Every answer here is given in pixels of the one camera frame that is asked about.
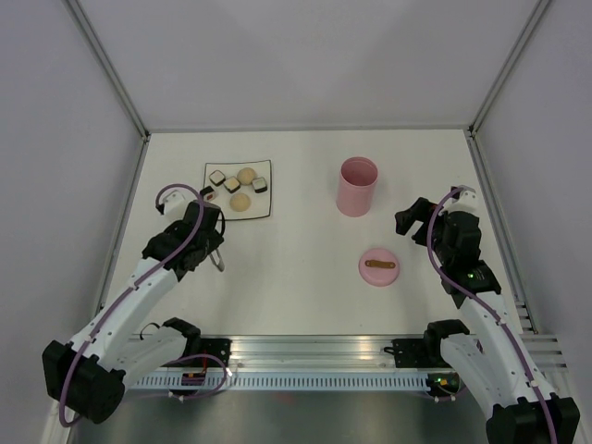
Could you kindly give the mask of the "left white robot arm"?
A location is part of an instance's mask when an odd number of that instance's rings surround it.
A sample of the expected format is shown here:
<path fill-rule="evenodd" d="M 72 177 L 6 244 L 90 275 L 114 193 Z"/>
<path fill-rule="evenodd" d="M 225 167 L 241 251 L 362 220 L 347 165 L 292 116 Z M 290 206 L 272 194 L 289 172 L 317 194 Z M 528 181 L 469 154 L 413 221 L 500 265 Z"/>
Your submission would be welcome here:
<path fill-rule="evenodd" d="M 156 304 L 205 259 L 224 268 L 218 252 L 226 221 L 212 204 L 189 203 L 183 218 L 152 237 L 122 293 L 67 343 L 51 341 L 42 353 L 48 395 L 59 403 L 63 426 L 67 411 L 101 424 L 124 394 L 161 366 L 226 360 L 202 345 L 198 327 L 173 317 L 147 339 L 130 337 Z"/>

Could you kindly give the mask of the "pink cylindrical lunch box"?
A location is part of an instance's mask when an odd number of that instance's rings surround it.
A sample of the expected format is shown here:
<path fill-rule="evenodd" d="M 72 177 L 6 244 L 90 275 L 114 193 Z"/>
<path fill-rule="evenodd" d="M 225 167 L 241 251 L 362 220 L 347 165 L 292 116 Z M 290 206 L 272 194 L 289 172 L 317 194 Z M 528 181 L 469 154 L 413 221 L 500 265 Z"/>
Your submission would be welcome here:
<path fill-rule="evenodd" d="M 349 217 L 360 217 L 370 210 L 376 184 L 378 168 L 366 157 L 346 159 L 339 170 L 337 208 Z"/>

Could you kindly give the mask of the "square sushi piece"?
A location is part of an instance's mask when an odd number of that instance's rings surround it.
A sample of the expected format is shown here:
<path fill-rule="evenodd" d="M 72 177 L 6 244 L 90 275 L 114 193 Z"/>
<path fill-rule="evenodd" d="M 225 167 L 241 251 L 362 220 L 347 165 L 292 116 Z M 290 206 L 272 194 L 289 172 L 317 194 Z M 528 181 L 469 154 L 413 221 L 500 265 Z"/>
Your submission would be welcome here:
<path fill-rule="evenodd" d="M 241 188 L 241 183 L 236 177 L 231 176 L 224 181 L 224 187 L 230 194 L 232 194 Z"/>
<path fill-rule="evenodd" d="M 226 175 L 220 171 L 220 170 L 214 170 L 209 176 L 209 181 L 215 186 L 215 187 L 219 187 L 220 185 L 222 185 L 227 177 Z"/>
<path fill-rule="evenodd" d="M 268 183 L 264 177 L 255 178 L 252 181 L 253 192 L 256 194 L 262 194 L 268 191 Z"/>

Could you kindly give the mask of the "round beige bun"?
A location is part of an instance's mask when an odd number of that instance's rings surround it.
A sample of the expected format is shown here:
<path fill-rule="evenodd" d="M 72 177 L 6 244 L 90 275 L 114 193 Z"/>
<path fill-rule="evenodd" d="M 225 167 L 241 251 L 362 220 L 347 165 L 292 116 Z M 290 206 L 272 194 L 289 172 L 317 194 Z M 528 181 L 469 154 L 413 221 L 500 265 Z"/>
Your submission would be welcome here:
<path fill-rule="evenodd" d="M 256 171 L 251 167 L 244 167 L 237 174 L 237 180 L 242 186 L 251 185 L 257 177 Z"/>
<path fill-rule="evenodd" d="M 251 198 L 245 193 L 237 193 L 230 198 L 230 208 L 237 213 L 247 211 L 251 207 Z"/>

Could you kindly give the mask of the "metal tongs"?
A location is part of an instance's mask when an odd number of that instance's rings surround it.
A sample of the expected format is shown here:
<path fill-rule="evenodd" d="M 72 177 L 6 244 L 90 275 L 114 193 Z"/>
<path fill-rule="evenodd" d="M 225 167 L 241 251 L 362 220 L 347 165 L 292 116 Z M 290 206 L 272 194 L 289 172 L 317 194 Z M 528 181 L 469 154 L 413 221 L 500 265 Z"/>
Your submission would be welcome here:
<path fill-rule="evenodd" d="M 222 255 L 218 249 L 215 249 L 208 255 L 211 263 L 216 267 L 216 269 L 223 273 L 225 271 L 225 263 L 223 261 Z"/>

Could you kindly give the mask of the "sushi piece red filling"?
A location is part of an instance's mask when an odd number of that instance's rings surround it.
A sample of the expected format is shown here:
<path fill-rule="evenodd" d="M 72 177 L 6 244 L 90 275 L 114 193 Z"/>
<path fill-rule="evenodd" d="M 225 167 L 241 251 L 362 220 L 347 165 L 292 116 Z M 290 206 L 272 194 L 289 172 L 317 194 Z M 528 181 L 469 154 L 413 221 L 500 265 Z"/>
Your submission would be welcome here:
<path fill-rule="evenodd" d="M 200 195 L 205 202 L 211 202 L 217 197 L 217 190 L 212 186 L 206 186 L 200 190 Z"/>

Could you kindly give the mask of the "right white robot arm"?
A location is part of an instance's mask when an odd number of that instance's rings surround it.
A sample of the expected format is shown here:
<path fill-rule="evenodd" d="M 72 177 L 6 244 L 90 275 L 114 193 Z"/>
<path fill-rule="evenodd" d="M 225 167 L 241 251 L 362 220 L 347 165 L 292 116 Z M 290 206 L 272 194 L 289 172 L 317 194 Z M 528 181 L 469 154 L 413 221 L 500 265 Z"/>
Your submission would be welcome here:
<path fill-rule="evenodd" d="M 422 353 L 460 377 L 486 417 L 490 443 L 572 443 L 580 421 L 571 397 L 547 381 L 511 323 L 495 274 L 481 257 L 482 231 L 471 191 L 439 203 L 418 198 L 395 215 L 395 231 L 427 250 L 461 319 L 430 323 Z"/>

